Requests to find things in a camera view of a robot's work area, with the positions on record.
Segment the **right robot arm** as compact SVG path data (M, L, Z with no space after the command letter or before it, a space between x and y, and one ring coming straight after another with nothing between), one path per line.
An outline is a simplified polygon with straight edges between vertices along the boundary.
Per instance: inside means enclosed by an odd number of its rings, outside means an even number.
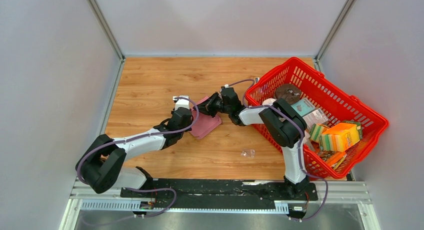
M298 199L305 193L310 182L303 153L307 124L286 100L279 99L270 105L245 106L232 87L222 87L220 92L197 104L196 109L211 117L217 113L227 114L231 122L238 126L265 126L283 153L286 195Z

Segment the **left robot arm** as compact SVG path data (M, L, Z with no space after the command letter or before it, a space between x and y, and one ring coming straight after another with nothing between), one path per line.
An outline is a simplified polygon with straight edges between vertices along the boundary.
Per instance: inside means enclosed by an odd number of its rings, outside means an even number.
M153 184L141 168L124 167L125 161L176 144L191 129L194 118L189 108L179 107L171 118L141 134L112 139L98 136L75 166L80 182L101 194L111 188L133 188L140 197L152 193Z

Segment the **pink paper box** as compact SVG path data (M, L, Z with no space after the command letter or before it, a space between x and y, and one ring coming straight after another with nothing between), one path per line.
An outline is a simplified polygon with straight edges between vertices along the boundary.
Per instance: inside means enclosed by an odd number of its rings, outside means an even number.
M200 113L196 123L191 128L190 134L196 139L202 139L221 124L222 120L218 115L211 117Z

